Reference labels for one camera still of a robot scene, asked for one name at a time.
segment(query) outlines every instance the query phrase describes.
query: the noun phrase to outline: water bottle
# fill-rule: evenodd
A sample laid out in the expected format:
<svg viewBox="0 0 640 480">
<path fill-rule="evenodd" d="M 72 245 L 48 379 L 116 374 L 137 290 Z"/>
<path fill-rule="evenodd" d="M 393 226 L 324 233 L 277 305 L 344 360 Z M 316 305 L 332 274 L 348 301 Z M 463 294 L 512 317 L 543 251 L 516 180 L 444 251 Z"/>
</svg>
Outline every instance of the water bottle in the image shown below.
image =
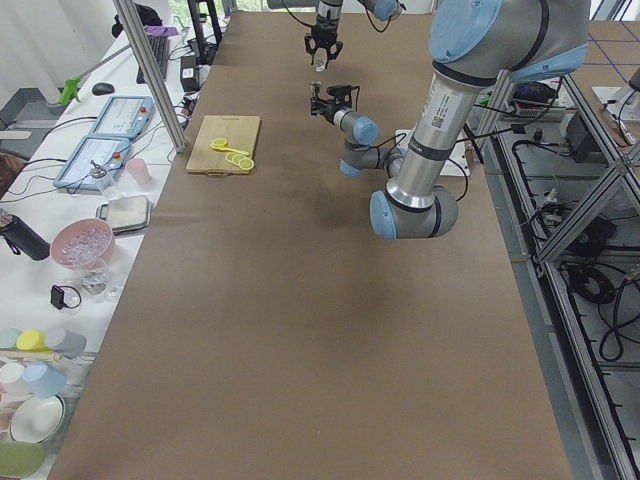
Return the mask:
<svg viewBox="0 0 640 480">
<path fill-rule="evenodd" d="M 0 208 L 0 236 L 16 255 L 26 253 L 34 260 L 44 260 L 49 256 L 49 244 L 34 232 L 17 215 L 11 215 Z"/>
</svg>

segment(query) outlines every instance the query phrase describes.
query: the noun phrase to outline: white cup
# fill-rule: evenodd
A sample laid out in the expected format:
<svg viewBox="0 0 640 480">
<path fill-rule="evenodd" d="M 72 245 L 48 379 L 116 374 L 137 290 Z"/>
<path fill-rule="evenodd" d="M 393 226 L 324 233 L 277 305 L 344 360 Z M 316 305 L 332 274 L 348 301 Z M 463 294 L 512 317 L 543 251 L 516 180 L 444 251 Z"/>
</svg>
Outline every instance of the white cup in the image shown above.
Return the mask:
<svg viewBox="0 0 640 480">
<path fill-rule="evenodd" d="M 27 383 L 22 380 L 24 366 L 13 362 L 7 363 L 0 367 L 0 384 L 4 391 L 10 395 L 24 396 L 29 395 L 31 390 Z"/>
<path fill-rule="evenodd" d="M 142 158 L 136 157 L 128 160 L 124 168 L 131 174 L 138 185 L 144 185 L 151 180 L 149 168 Z"/>
</svg>

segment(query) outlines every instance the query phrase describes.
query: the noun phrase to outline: pink cup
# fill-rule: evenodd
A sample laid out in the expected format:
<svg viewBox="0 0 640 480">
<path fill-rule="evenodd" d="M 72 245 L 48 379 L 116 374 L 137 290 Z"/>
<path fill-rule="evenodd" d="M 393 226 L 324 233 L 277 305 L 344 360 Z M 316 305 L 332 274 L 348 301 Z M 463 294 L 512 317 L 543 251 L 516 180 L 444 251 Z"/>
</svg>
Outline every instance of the pink cup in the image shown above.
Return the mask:
<svg viewBox="0 0 640 480">
<path fill-rule="evenodd" d="M 139 185 L 143 185 L 151 180 L 147 164 L 142 158 L 132 158 L 126 163 L 124 168 L 131 174 Z"/>
</svg>

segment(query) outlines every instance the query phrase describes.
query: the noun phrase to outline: sticker label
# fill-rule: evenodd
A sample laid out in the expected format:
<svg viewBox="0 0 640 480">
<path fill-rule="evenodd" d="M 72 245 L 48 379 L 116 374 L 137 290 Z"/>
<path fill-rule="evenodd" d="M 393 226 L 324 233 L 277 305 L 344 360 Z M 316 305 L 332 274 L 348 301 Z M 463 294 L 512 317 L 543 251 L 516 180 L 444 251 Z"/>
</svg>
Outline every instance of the sticker label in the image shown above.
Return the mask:
<svg viewBox="0 0 640 480">
<path fill-rule="evenodd" d="M 447 130 L 460 105 L 460 95 L 450 89 L 431 89 L 429 103 L 425 107 L 423 118 L 427 125 L 438 130 Z"/>
</svg>

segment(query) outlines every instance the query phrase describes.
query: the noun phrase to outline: small container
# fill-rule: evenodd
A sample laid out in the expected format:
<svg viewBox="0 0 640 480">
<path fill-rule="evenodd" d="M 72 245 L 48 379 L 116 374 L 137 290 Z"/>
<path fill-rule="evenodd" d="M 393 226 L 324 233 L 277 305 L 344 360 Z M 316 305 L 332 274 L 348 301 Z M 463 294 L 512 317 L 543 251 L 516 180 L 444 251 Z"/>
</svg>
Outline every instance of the small container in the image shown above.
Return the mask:
<svg viewBox="0 0 640 480">
<path fill-rule="evenodd" d="M 7 363 L 0 367 L 0 385 L 9 395 L 22 397 L 29 395 L 31 390 L 22 379 L 25 368 L 20 363 Z"/>
<path fill-rule="evenodd" d="M 44 343 L 54 352 L 73 358 L 84 352 L 87 346 L 87 337 L 66 328 L 57 327 L 47 332 Z"/>
<path fill-rule="evenodd" d="M 59 394 L 67 384 L 67 376 L 47 362 L 35 362 L 24 369 L 22 379 L 38 398 Z"/>
<path fill-rule="evenodd" d="M 93 165 L 90 172 L 91 178 L 93 178 L 93 183 L 98 187 L 98 190 L 100 190 L 104 198 L 111 201 L 124 197 L 120 189 L 117 187 L 113 176 L 109 173 L 109 170 L 98 165 L 96 162 L 92 161 L 91 164 Z"/>
<path fill-rule="evenodd" d="M 40 330 L 25 330 L 16 341 L 18 350 L 24 352 L 50 352 L 44 343 L 44 332 Z"/>
<path fill-rule="evenodd" d="M 16 342 L 22 332 L 17 328 L 4 328 L 0 330 L 0 350 L 16 350 Z"/>
<path fill-rule="evenodd" d="M 49 244 L 16 215 L 0 208 L 0 236 L 4 237 L 16 255 L 24 252 L 33 260 L 49 256 Z"/>
</svg>

